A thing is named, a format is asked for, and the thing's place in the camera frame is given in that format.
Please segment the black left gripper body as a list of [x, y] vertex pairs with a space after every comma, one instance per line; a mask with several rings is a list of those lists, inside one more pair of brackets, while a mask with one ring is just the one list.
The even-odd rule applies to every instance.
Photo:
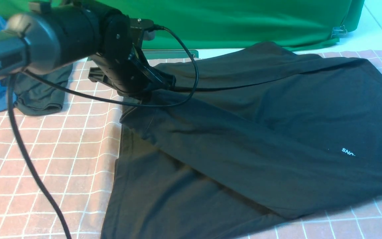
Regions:
[[101, 25], [102, 45], [91, 56], [96, 67], [89, 70], [91, 82], [102, 83], [125, 97], [145, 97], [151, 91], [175, 87], [176, 78], [147, 61], [141, 46], [153, 39], [155, 24], [148, 19], [112, 15]]

